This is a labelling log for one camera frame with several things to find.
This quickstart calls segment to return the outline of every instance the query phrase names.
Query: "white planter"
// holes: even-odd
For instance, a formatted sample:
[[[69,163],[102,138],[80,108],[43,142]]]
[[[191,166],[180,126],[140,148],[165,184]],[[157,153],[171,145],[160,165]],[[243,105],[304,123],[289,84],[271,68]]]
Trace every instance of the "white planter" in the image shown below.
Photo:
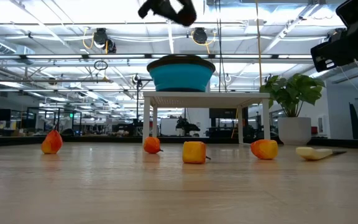
[[[279,118],[278,136],[286,145],[306,145],[311,139],[311,119]]]

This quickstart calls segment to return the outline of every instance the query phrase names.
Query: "white table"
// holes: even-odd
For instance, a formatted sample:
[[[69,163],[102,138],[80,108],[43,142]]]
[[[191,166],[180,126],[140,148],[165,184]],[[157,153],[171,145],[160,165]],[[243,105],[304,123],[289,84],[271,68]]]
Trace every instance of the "white table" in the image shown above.
[[[239,143],[243,144],[242,109],[260,102],[264,138],[270,139],[269,96],[268,93],[144,92],[143,142],[150,133],[150,106],[153,106],[153,137],[157,137],[158,108],[237,108]]]

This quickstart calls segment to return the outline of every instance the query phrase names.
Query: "blue bowl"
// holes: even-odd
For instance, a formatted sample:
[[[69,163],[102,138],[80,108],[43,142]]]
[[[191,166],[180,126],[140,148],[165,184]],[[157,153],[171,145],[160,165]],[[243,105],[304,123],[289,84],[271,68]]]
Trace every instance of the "blue bowl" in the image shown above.
[[[205,92],[215,66],[197,56],[169,55],[147,66],[156,91]]]

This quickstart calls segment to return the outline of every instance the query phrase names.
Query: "table leg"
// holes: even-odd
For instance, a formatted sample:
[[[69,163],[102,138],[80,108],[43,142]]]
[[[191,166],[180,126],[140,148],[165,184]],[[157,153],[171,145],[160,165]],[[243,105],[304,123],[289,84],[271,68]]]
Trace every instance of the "table leg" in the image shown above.
[[[242,107],[241,106],[237,107],[237,113],[239,115],[239,122],[238,122],[239,144],[243,144],[244,143],[244,136],[243,136],[243,133],[242,133]]]
[[[153,137],[157,137],[157,106],[153,106]]]
[[[264,139],[270,140],[270,121],[269,121],[269,99],[262,100],[262,119],[264,125]]]
[[[150,135],[150,97],[144,98],[142,143]]]

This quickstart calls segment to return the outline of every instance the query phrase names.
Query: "orange object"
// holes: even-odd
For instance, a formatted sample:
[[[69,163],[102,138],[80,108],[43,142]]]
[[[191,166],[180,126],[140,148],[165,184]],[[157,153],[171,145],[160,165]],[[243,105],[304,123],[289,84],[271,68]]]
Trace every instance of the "orange object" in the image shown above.
[[[160,140],[156,137],[147,137],[144,141],[143,149],[145,152],[156,154],[161,150],[160,148]]]
[[[278,145],[274,140],[258,140],[251,144],[251,152],[259,159],[274,159],[278,154]]]
[[[206,144],[203,142],[185,142],[182,159],[184,163],[204,164],[206,159]]]
[[[45,154],[56,154],[63,145],[62,137],[59,132],[53,130],[49,132],[42,143],[41,150]]]

